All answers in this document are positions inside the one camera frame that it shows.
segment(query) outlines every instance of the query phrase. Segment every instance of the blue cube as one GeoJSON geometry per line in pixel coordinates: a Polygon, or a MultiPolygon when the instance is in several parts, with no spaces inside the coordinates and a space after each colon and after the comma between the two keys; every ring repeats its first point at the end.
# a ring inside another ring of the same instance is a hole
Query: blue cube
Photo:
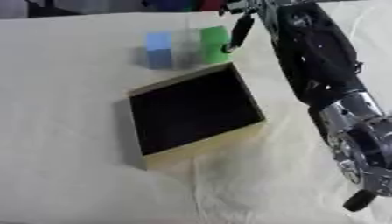
{"type": "Polygon", "coordinates": [[[150,68],[172,68],[172,35],[169,32],[148,33],[145,48],[150,68]]]}

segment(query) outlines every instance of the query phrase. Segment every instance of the green cube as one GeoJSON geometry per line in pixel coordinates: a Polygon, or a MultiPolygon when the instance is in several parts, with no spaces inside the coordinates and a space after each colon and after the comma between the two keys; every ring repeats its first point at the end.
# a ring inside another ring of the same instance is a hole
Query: green cube
{"type": "Polygon", "coordinates": [[[207,64],[228,61],[228,54],[221,48],[228,42],[228,32],[224,26],[201,29],[201,51],[203,61],[207,64]]]}

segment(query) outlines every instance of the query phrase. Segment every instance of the table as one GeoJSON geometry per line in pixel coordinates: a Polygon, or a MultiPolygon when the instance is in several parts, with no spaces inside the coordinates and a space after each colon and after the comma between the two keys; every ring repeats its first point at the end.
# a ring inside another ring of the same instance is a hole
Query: table
{"type": "MultiPolygon", "coordinates": [[[[389,111],[389,0],[326,3],[389,111]]],[[[292,94],[260,22],[233,62],[268,117],[248,142],[143,171],[126,92],[191,72],[151,71],[146,32],[226,25],[213,12],[0,21],[0,220],[99,223],[390,223],[392,199],[341,207],[344,180],[292,94]]]]}

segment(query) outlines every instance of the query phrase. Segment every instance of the open box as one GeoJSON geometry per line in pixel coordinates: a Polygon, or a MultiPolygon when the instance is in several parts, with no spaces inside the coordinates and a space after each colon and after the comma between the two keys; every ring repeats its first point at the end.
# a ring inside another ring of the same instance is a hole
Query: open box
{"type": "Polygon", "coordinates": [[[147,167],[238,142],[265,120],[232,63],[129,92],[147,167]]]}

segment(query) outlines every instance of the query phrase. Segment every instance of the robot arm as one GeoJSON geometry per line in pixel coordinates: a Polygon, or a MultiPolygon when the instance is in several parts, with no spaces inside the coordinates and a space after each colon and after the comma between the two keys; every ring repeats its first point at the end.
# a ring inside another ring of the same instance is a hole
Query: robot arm
{"type": "Polygon", "coordinates": [[[264,23],[295,96],[309,106],[338,167],[360,188],[344,207],[358,211],[378,195],[392,196],[392,119],[357,77],[362,63],[333,20],[306,0],[229,0],[224,11],[243,13],[225,53],[242,45],[252,14],[264,23]]]}

